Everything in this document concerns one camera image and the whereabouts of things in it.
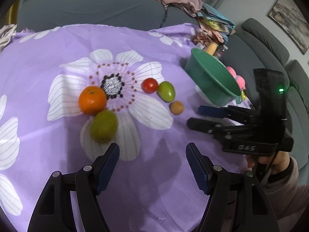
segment small brown fruit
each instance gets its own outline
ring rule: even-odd
[[[180,101],[175,101],[171,103],[171,112],[174,115],[179,115],[183,113],[184,107],[183,104]]]

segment flower center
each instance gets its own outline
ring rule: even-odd
[[[123,97],[121,90],[124,85],[125,83],[121,81],[121,76],[118,73],[110,76],[105,75],[100,87],[106,93],[107,99],[115,99],[117,98],[117,95],[121,98]]]

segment yellow-green fruit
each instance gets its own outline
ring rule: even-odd
[[[168,81],[164,81],[159,84],[157,92],[160,98],[163,99],[165,102],[173,102],[175,99],[175,89],[173,85]]]
[[[180,101],[175,101],[171,103],[170,109],[171,109],[172,114],[179,115],[183,113],[184,106]]]
[[[110,110],[98,113],[91,124],[91,137],[99,143],[108,143],[115,137],[118,129],[118,119]]]

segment red cherry tomato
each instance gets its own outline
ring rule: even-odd
[[[158,86],[158,82],[153,78],[147,78],[142,82],[142,89],[148,94],[154,93]]]

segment framed picture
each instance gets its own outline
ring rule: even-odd
[[[278,0],[268,16],[295,42],[303,54],[309,48],[309,25],[293,0]]]

